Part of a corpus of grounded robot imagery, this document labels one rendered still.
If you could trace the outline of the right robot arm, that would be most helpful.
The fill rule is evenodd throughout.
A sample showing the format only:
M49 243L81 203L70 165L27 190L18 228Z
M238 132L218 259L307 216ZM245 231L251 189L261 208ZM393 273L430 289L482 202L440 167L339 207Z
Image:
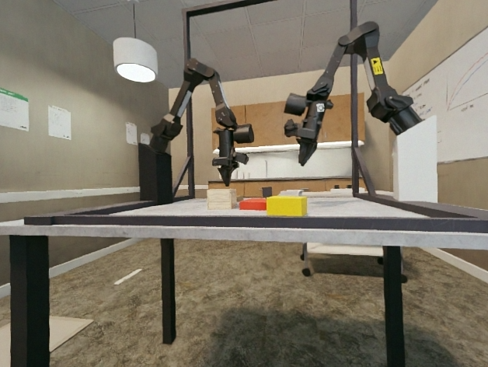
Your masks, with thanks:
M215 102L215 117L218 124L225 127L217 127L213 133L218 135L220 144L237 144L254 142L254 133L251 124L242 124L237 126L235 115L229 107L222 88L220 75L211 67L200 63L196 58L188 59L183 70L184 80L174 104L166 116L156 126L151 127L152 139L148 146L155 152L166 154L166 148L169 140L172 141L180 134L183 125L181 117L193 94L196 86L200 85L203 80L209 81L212 95ZM207 78L208 77L208 78ZM229 130L232 128L234 130ZM157 136L157 137L156 137ZM234 152L231 149L230 160L241 161L244 165L249 161L247 154Z

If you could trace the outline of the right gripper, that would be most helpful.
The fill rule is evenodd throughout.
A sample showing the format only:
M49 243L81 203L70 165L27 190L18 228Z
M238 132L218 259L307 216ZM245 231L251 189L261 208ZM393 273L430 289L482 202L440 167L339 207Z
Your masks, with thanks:
M219 157L212 159L212 166L221 166L221 168L217 169L221 174L221 178L223 179L226 187L229 187L232 172L236 170L236 168L239 168L238 162L228 159L232 148L234 148L233 144L220 144L218 147Z

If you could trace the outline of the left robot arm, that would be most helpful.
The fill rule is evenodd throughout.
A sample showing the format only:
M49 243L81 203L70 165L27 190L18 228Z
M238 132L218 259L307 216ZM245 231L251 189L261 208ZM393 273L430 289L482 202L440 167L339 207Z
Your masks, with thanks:
M371 96L366 101L368 112L385 124L389 122L389 127L396 136L424 121L425 119L422 120L411 107L414 104L413 98L398 95L396 90L389 86L378 51L378 40L379 25L374 21L363 23L340 37L326 70L315 85L307 91L306 96L290 93L284 113L301 116L308 106L306 117L318 117L323 120L326 109L331 110L334 106L331 100L327 99L333 89L334 76L343 54L356 53L362 57L371 89Z

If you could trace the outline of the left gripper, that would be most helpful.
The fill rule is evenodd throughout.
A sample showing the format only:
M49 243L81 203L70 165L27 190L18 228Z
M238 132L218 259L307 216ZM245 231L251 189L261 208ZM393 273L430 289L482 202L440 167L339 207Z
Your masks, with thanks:
M304 119L303 128L299 128L296 131L295 137L296 137L296 141L299 144L298 163L301 163L301 166L304 166L308 162L310 157L313 155L313 153L317 150L318 142L316 141L318 141L321 127L322 127L321 118L307 116ZM298 136L301 137L301 139L298 138Z

